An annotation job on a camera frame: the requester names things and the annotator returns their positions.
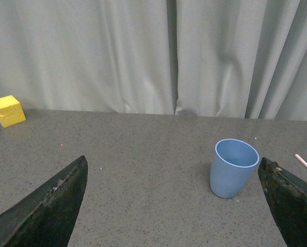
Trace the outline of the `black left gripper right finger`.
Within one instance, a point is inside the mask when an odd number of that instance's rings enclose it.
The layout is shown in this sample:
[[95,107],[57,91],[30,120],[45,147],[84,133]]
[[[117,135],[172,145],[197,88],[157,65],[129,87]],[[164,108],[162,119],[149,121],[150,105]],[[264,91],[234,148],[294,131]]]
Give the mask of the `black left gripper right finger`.
[[307,182],[265,157],[258,176],[286,245],[307,246]]

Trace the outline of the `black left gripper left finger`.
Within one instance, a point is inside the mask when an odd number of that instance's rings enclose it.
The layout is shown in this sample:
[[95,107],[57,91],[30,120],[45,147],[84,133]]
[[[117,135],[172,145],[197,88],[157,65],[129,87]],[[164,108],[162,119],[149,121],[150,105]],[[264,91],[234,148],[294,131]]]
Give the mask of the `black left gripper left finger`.
[[87,175],[82,155],[0,214],[0,246],[68,246]]

